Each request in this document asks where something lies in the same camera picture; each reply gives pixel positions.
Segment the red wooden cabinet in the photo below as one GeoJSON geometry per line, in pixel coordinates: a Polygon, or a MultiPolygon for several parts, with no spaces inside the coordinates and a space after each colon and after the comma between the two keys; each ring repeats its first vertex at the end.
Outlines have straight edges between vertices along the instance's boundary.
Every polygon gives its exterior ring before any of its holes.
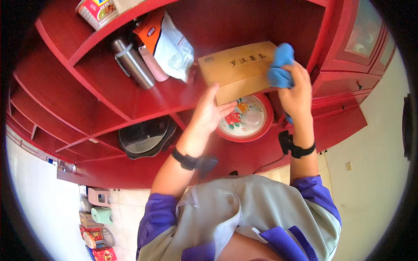
{"type": "MultiPolygon", "coordinates": [[[[73,12],[79,0],[51,1],[36,22],[39,41],[31,42],[14,71],[8,124],[30,144],[76,164],[76,174],[60,173],[60,179],[104,188],[150,188],[206,84],[197,73],[192,83],[171,78],[143,90],[120,70],[110,43],[133,18],[165,5],[194,47],[195,58],[259,41],[291,44],[295,59],[315,73],[312,114],[317,150],[324,150],[367,125],[358,106],[393,54],[385,62],[387,54],[380,50],[390,49],[390,42],[367,1],[152,0],[97,32],[78,14],[60,15],[73,12]],[[118,130],[163,115],[179,127],[168,151],[128,159],[119,148],[118,130]]],[[[262,138],[238,144],[213,134],[207,151],[220,162],[205,180],[233,170],[251,174],[281,157],[278,133],[285,122],[274,91],[266,92],[276,120],[262,138]]],[[[285,158],[262,171],[288,163],[285,158]]]]}
{"type": "Polygon", "coordinates": [[[330,30],[335,34],[321,70],[369,72],[385,35],[382,19],[371,2],[337,1],[334,20],[339,23],[330,30]]]}
{"type": "Polygon", "coordinates": [[[312,97],[314,99],[340,94],[352,94],[361,90],[373,89],[381,79],[381,76],[367,73],[352,72],[320,72],[312,85],[312,97]]]}
{"type": "Polygon", "coordinates": [[[314,120],[331,116],[340,113],[344,110],[348,110],[357,107],[368,96],[368,93],[353,95],[342,99],[332,100],[323,103],[317,103],[312,105],[312,117],[314,120]]]}
{"type": "Polygon", "coordinates": [[[370,69],[369,73],[383,75],[386,71],[386,68],[389,66],[390,61],[392,60],[395,50],[395,41],[393,40],[393,37],[391,36],[389,31],[386,31],[381,51],[377,56],[376,61],[374,62],[373,67],[370,69]]]}

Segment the person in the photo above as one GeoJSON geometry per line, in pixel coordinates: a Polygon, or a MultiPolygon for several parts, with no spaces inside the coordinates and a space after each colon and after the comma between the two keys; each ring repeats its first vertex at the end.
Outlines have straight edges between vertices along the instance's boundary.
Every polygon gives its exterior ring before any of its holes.
{"type": "MultiPolygon", "coordinates": [[[[297,62],[283,66],[294,87],[279,89],[293,118],[293,144],[314,145],[312,86],[297,62]]],[[[218,85],[201,97],[176,149],[199,157],[236,102],[214,104],[218,85]]],[[[316,150],[292,157],[290,186],[259,175],[223,178],[186,188],[194,174],[172,155],[159,170],[138,230],[137,259],[182,261],[330,260],[341,218],[318,175],[316,150]]]]}

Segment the tiled floor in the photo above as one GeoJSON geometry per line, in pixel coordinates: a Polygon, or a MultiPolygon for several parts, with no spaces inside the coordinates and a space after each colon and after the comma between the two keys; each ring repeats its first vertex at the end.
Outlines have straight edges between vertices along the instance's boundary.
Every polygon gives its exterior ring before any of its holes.
{"type": "MultiPolygon", "coordinates": [[[[323,184],[332,194],[331,179],[325,154],[318,155],[318,170],[323,184]]],[[[272,180],[289,184],[290,166],[271,170],[261,175],[272,180]]],[[[109,198],[112,208],[113,225],[105,225],[116,240],[113,247],[119,261],[135,261],[139,222],[145,211],[149,190],[111,190],[109,198]]]]}

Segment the purple sleeve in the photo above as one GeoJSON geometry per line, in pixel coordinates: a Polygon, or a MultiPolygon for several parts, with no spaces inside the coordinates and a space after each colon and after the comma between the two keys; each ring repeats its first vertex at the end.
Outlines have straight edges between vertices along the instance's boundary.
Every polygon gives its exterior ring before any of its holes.
{"type": "Polygon", "coordinates": [[[322,185],[321,176],[299,178],[294,180],[291,186],[297,188],[304,199],[325,208],[338,220],[341,226],[340,214],[329,190],[322,185]]]}
{"type": "Polygon", "coordinates": [[[177,224],[178,199],[172,195],[153,193],[145,205],[145,213],[138,229],[138,250],[159,234],[177,224]]]}

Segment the electrical outlet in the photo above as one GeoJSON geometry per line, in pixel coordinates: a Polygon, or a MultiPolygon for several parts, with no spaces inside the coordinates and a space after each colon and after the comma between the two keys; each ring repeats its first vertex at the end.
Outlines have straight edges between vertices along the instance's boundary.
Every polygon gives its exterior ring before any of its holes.
{"type": "Polygon", "coordinates": [[[349,162],[349,163],[346,163],[345,164],[345,169],[347,170],[347,171],[351,171],[351,162],[349,162]]]}

